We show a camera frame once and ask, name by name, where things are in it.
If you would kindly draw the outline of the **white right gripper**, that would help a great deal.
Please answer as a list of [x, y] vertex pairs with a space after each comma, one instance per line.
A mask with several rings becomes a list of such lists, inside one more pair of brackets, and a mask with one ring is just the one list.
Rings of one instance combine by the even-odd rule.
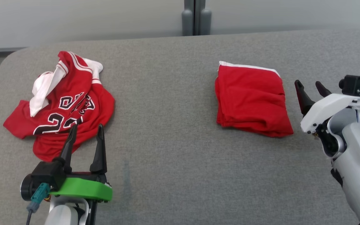
[[300, 111], [304, 118], [300, 126], [304, 133], [313, 133], [319, 124], [328, 121], [332, 133], [342, 130], [350, 123], [360, 122], [360, 97], [337, 94], [329, 91], [320, 81], [315, 82], [319, 94], [324, 97], [313, 101], [305, 92], [301, 81], [294, 82]]

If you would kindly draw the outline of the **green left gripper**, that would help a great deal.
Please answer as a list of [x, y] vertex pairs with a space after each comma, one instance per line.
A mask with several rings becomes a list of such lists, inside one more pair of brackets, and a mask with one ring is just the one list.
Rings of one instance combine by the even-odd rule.
[[[63, 169], [66, 174], [71, 174], [71, 157], [74, 143], [76, 142], [77, 124], [72, 125], [63, 149], [60, 154]], [[65, 179], [59, 189], [49, 192], [51, 196], [67, 196], [84, 198], [98, 202], [108, 202], [113, 198], [113, 189], [107, 181], [105, 134], [103, 124], [99, 124], [96, 135], [96, 151], [94, 160], [90, 165], [91, 173], [75, 173]]]

